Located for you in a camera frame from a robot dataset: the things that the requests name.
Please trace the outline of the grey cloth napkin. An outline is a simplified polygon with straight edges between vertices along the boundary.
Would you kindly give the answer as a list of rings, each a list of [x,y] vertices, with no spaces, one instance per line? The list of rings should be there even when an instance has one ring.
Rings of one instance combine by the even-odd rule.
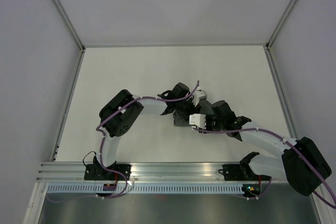
[[[212,104],[206,99],[194,105],[192,100],[178,102],[173,112],[174,126],[189,126],[189,116],[192,114],[214,114]]]

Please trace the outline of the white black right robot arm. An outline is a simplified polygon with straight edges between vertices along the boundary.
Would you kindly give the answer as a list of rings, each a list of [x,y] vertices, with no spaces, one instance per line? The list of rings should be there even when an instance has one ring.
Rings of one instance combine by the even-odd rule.
[[[239,172],[245,179],[265,175],[285,180],[299,194],[311,195],[332,170],[313,140],[283,137],[267,130],[245,116],[236,116],[228,103],[217,101],[206,116],[206,129],[224,131],[229,137],[254,145],[271,157],[252,152],[240,162]]]

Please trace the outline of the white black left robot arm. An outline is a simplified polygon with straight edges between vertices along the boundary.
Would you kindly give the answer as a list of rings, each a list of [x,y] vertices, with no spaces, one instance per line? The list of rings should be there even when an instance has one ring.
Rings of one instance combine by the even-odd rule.
[[[103,134],[96,173],[104,180],[114,176],[117,148],[123,136],[136,119],[145,114],[173,115],[174,126],[189,126],[189,117],[200,111],[200,100],[207,94],[197,84],[193,91],[179,82],[172,90],[155,97],[141,97],[121,90],[99,112],[101,119],[96,130]]]

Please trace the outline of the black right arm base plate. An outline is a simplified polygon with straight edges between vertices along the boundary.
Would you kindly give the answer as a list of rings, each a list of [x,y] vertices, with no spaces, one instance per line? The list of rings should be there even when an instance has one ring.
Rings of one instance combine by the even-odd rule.
[[[249,167],[241,166],[240,164],[224,164],[222,168],[218,170],[218,173],[223,175],[224,180],[228,182],[263,182],[270,180],[269,176],[256,175]]]

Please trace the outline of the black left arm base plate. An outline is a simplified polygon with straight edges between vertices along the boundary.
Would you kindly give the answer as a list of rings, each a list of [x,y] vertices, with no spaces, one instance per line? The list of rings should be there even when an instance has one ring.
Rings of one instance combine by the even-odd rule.
[[[92,163],[86,163],[85,158],[94,153]],[[114,162],[112,165],[104,169],[97,159],[97,153],[95,151],[89,152],[83,159],[82,163],[85,166],[84,180],[95,180],[95,181],[126,181],[131,175],[131,165],[130,164],[120,164]]]

